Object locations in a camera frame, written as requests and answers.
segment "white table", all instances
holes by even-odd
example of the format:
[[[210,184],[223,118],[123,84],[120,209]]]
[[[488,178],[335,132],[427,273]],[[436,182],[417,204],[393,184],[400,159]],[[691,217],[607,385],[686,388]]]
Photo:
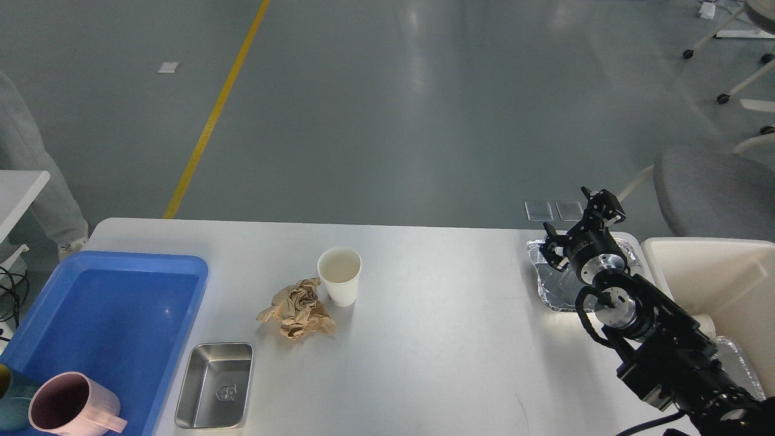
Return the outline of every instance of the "white table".
[[[204,258],[210,276],[158,435],[616,434],[664,414],[616,378],[620,361],[573,313],[536,294],[525,242],[537,230],[110,219],[88,249]],[[632,236],[628,239],[639,254]],[[354,305],[326,303],[335,337],[297,343],[256,315],[347,245],[363,258]],[[188,355],[253,346],[245,427],[174,423]],[[674,427],[697,434],[686,418]],[[642,434],[662,434],[663,428]]]
[[[0,170],[0,240],[8,236],[50,177],[48,171]]]

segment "teal cup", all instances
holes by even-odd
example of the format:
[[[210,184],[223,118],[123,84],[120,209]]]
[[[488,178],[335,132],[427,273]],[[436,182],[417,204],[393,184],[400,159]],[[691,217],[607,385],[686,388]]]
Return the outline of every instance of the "teal cup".
[[[0,431],[29,426],[29,402],[40,384],[0,363]]]

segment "gray floor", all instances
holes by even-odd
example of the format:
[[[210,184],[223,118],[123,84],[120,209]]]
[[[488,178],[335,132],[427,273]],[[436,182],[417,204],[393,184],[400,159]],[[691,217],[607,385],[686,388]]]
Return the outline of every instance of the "gray floor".
[[[92,225],[161,217],[259,5],[0,1],[0,69]],[[715,25],[697,10],[273,0],[177,217],[540,228],[524,201],[617,192],[665,147],[729,150],[775,122],[715,102],[775,42],[712,40],[685,61]],[[652,186],[623,206],[617,230],[670,234]],[[30,269],[54,267],[31,217],[12,236]]]

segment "chair leg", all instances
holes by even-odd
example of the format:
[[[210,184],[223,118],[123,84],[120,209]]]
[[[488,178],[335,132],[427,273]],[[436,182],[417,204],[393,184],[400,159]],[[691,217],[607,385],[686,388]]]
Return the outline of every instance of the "chair leg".
[[[772,61],[772,59],[775,59],[775,47],[773,47],[772,50],[770,50],[769,53],[763,54],[761,57],[761,61],[763,64],[768,64]]]
[[[744,81],[741,81],[737,84],[728,94],[720,94],[718,97],[716,97],[716,101],[718,104],[723,105],[724,103],[729,101],[729,97],[732,97],[734,94],[737,94],[740,92],[741,89],[745,88],[746,86],[750,85],[751,82],[755,81],[757,78],[762,77],[765,75],[769,70],[772,70],[775,68],[775,62],[770,62],[763,67],[759,68],[755,73],[748,76],[748,78]]]
[[[740,144],[735,145],[735,148],[732,149],[732,154],[739,156],[754,147],[758,147],[759,145],[773,143],[775,143],[775,135],[762,135],[760,137],[748,138]]]
[[[707,35],[703,36],[703,38],[702,38],[702,39],[701,39],[701,40],[700,40],[698,43],[696,43],[696,44],[694,45],[694,47],[692,47],[692,48],[691,48],[691,49],[689,49],[689,50],[684,50],[684,59],[689,59],[689,58],[691,58],[692,56],[694,56],[694,51],[695,51],[695,50],[700,50],[700,48],[701,48],[702,46],[704,46],[704,45],[705,45],[705,43],[707,43],[709,40],[711,40],[711,38],[712,38],[712,37],[713,37],[713,36],[714,36],[716,33],[718,33],[718,31],[719,31],[719,30],[721,30],[721,29],[724,29],[724,28],[725,28],[725,27],[726,27],[726,26],[727,26],[729,23],[731,23],[731,22],[732,22],[732,20],[733,20],[733,19],[737,18],[737,16],[738,16],[738,15],[740,15],[740,13],[742,12],[742,10],[743,10],[743,8],[742,8],[742,7],[741,7],[741,8],[738,8],[736,11],[734,11],[734,12],[732,13],[732,15],[731,15],[729,18],[727,18],[727,19],[726,19],[724,22],[722,22],[721,24],[719,24],[719,25],[718,25],[718,26],[717,26],[715,29],[713,29],[713,30],[712,30],[712,31],[711,31],[709,34],[707,34]]]
[[[643,183],[647,178],[651,177],[653,173],[654,173],[654,165],[651,165],[650,167],[646,167],[642,169],[641,172],[638,173],[637,176],[635,176],[632,182],[630,182],[630,184],[627,185],[625,190],[622,191],[621,194],[616,196],[616,198],[619,201],[622,201],[623,199],[627,198],[627,196],[630,195],[632,191],[635,191],[636,188],[638,188],[640,184]]]

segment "chair seat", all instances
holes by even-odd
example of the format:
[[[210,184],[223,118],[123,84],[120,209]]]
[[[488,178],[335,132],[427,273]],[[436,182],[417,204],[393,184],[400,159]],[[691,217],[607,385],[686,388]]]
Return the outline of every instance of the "chair seat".
[[[775,0],[747,0],[746,15],[761,30],[775,33]]]
[[[654,186],[677,236],[775,242],[775,173],[759,162],[702,148],[665,150]]]

